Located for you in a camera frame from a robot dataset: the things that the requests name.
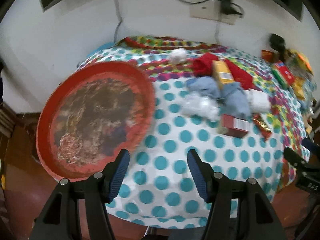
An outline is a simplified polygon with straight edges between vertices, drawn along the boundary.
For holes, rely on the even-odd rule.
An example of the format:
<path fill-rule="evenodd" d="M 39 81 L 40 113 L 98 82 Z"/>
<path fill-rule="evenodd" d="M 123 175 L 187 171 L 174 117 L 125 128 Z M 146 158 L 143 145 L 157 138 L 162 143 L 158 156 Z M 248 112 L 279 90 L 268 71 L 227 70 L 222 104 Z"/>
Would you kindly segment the white wall socket plate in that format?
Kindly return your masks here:
<path fill-rule="evenodd" d="M 220 21 L 228 25 L 235 25 L 238 15 L 220 15 L 220 2 L 207 1 L 201 4 L 189 5 L 189 14 L 192 18 Z"/>

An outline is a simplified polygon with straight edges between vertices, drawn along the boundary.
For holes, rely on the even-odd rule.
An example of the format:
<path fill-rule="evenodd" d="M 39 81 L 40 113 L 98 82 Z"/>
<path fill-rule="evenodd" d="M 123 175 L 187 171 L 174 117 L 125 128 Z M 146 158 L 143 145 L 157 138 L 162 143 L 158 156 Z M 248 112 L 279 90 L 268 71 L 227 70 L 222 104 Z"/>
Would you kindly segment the plastic bag of snacks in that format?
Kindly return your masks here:
<path fill-rule="evenodd" d="M 295 82 L 292 85 L 295 97 L 300 103 L 300 111 L 305 113 L 313 105 L 313 92 L 317 85 L 313 80 L 313 76 L 304 70 L 299 69 L 293 65 L 293 56 L 291 50 L 286 51 L 285 65 L 295 77 Z"/>

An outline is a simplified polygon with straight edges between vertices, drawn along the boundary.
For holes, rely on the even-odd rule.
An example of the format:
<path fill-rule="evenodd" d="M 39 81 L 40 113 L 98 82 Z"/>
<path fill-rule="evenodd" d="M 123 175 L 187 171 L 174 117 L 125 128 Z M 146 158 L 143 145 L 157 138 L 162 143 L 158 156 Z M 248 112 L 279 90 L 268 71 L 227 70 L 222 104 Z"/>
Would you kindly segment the clear plastic bag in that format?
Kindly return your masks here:
<path fill-rule="evenodd" d="M 210 121 L 219 119 L 220 108 L 215 100 L 192 92 L 185 96 L 182 104 L 182 113 L 185 115 L 198 115 Z"/>

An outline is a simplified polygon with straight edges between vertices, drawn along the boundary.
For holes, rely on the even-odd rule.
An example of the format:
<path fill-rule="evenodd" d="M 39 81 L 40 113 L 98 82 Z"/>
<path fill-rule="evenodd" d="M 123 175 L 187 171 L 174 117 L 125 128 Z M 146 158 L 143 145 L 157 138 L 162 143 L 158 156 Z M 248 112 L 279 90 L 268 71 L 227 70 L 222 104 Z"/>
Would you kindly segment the red sock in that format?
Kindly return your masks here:
<path fill-rule="evenodd" d="M 213 61 L 219 61 L 219 58 L 212 53 L 205 53 L 193 61 L 193 74 L 195 77 L 212 76 Z"/>
<path fill-rule="evenodd" d="M 234 81 L 239 82 L 244 90 L 249 90 L 254 88 L 253 77 L 249 75 L 246 71 L 239 68 L 236 64 L 230 60 L 224 60 L 227 64 L 229 71 L 232 74 Z"/>

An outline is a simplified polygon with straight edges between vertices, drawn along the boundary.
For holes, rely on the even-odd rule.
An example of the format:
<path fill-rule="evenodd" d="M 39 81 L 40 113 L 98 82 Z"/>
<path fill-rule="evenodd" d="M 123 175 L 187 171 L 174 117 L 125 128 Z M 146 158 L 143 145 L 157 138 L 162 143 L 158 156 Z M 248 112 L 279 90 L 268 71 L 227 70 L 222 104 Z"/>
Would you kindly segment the red snack packet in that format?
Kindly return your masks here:
<path fill-rule="evenodd" d="M 269 50 L 261 50 L 261 58 L 267 62 L 272 62 L 273 52 Z"/>

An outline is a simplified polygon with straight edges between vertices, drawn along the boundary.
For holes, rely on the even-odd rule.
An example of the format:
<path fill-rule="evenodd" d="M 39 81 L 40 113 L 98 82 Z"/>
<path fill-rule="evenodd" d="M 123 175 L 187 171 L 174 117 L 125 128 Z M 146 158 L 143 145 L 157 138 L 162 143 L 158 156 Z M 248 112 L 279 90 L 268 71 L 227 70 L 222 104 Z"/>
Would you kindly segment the dark red small box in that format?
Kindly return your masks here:
<path fill-rule="evenodd" d="M 222 114 L 217 132 L 230 137 L 243 138 L 249 133 L 250 123 L 246 120 L 235 118 L 231 115 Z"/>

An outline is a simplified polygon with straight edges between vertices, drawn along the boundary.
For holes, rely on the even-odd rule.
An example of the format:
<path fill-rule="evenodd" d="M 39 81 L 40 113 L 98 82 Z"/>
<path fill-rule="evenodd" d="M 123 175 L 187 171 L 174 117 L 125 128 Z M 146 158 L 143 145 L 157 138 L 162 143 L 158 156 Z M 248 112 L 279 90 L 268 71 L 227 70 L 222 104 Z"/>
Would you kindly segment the black clamp stand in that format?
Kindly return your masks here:
<path fill-rule="evenodd" d="M 285 61 L 285 40 L 277 35 L 277 34 L 271 34 L 270 38 L 269 38 L 269 45 L 271 47 L 271 49 L 274 50 L 273 53 L 273 61 L 281 61 L 284 62 Z"/>

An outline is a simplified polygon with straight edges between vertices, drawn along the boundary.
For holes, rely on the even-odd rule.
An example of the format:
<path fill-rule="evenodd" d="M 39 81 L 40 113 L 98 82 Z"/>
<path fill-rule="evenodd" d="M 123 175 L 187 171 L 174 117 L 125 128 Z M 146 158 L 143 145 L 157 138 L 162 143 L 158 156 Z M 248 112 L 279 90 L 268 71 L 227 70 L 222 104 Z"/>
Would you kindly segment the yellow medicine box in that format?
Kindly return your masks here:
<path fill-rule="evenodd" d="M 234 82 L 233 76 L 225 61 L 213 61 L 212 68 L 213 78 L 220 89 L 222 89 L 224 85 Z"/>

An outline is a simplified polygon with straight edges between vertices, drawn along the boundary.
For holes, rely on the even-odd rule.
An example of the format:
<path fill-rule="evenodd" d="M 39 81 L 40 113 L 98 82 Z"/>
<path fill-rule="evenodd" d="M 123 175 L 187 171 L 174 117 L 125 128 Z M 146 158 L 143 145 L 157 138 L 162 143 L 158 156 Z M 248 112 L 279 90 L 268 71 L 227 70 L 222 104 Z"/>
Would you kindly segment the light blue sock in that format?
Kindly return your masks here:
<path fill-rule="evenodd" d="M 223 101 L 223 114 L 228 114 L 243 120 L 248 120 L 250 118 L 251 110 L 247 95 L 239 82 L 223 85 L 221 90 L 221 98 Z"/>
<path fill-rule="evenodd" d="M 195 77 L 187 80 L 185 85 L 190 92 L 197 92 L 201 96 L 207 96 L 211 99 L 218 99 L 221 97 L 217 82 L 212 77 Z"/>

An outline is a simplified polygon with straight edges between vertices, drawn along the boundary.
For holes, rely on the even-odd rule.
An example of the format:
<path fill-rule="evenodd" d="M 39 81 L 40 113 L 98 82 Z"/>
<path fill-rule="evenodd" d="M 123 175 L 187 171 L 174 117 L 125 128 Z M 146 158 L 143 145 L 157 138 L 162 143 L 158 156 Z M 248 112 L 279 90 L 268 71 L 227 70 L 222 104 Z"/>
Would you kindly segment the red candy wrapper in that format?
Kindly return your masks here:
<path fill-rule="evenodd" d="M 267 141 L 271 137 L 272 131 L 259 113 L 255 113 L 253 115 L 253 122 L 261 132 L 261 135 L 263 136 L 265 141 Z"/>

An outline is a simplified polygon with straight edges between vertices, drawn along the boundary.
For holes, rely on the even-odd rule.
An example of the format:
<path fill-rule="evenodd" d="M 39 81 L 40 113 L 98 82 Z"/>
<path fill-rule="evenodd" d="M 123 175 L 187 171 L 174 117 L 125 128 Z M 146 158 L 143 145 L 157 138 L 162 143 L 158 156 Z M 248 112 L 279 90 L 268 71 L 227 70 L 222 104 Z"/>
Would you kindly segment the red round tray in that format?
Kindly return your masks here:
<path fill-rule="evenodd" d="M 125 148 L 134 152 L 155 110 L 151 79 L 121 61 L 76 71 L 52 93 L 40 115 L 36 147 L 56 180 L 78 181 L 101 171 Z"/>

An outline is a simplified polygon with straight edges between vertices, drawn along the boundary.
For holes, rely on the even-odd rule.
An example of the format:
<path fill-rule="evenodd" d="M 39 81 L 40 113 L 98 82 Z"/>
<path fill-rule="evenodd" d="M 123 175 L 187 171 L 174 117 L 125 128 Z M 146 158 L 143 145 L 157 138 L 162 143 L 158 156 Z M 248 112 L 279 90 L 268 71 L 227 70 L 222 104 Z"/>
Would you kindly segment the polka dot bed sheet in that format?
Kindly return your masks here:
<path fill-rule="evenodd" d="M 187 60 L 170 64 L 169 54 L 178 48 L 188 52 Z M 181 104 L 188 94 L 185 82 L 193 75 L 192 61 L 206 52 L 237 64 L 270 96 L 272 111 L 263 115 L 272 130 L 267 141 L 255 124 L 239 139 L 219 134 L 217 122 L 182 114 Z M 296 177 L 295 169 L 283 159 L 284 148 L 296 150 L 304 160 L 310 158 L 301 145 L 306 132 L 298 100 L 281 88 L 270 64 L 257 56 L 202 42 L 135 36 L 97 51 L 78 68 L 108 61 L 136 61 L 151 77 L 156 99 L 151 130 L 132 153 L 117 198 L 106 206 L 115 217 L 164 229 L 204 226 L 210 205 L 199 197 L 191 177 L 187 165 L 191 149 L 230 179 L 256 179 L 269 200 Z"/>

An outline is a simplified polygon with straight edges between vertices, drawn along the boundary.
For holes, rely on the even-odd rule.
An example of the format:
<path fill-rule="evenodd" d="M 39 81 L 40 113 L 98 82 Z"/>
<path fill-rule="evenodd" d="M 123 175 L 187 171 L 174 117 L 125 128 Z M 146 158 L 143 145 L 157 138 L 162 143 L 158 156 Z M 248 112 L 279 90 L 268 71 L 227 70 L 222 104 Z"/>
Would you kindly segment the red green medicine box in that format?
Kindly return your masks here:
<path fill-rule="evenodd" d="M 288 89 L 295 82 L 295 77 L 282 61 L 274 63 L 271 72 L 283 89 Z"/>

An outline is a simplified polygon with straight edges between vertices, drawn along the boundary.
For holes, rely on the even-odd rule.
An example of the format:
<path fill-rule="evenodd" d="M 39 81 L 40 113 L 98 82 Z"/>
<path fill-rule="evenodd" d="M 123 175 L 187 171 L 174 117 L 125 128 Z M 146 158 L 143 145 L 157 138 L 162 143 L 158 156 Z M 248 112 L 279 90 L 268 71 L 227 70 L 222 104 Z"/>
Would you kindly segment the black charger plug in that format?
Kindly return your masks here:
<path fill-rule="evenodd" d="M 245 13 L 241 6 L 232 2 L 232 0 L 221 0 L 220 13 L 224 15 L 238 15 L 243 18 Z"/>

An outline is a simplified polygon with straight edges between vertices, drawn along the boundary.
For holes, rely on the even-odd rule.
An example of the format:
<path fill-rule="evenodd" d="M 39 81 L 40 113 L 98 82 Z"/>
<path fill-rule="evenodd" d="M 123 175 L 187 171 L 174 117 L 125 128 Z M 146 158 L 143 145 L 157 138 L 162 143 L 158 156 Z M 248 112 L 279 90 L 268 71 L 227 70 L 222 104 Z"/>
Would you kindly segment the yellow plush toy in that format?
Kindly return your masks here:
<path fill-rule="evenodd" d="M 313 76 L 313 69 L 310 66 L 308 58 L 296 50 L 291 50 L 293 56 L 293 65 Z"/>

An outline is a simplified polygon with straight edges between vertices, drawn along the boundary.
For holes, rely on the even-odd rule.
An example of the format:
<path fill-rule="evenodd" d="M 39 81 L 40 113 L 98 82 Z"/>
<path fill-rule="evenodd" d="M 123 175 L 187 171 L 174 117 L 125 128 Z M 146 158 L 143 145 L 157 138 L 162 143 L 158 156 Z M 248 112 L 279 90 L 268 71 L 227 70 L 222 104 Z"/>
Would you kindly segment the small white sock roll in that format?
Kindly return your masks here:
<path fill-rule="evenodd" d="M 184 48 L 174 49 L 169 54 L 169 63 L 173 65 L 183 64 L 187 60 L 188 52 Z"/>

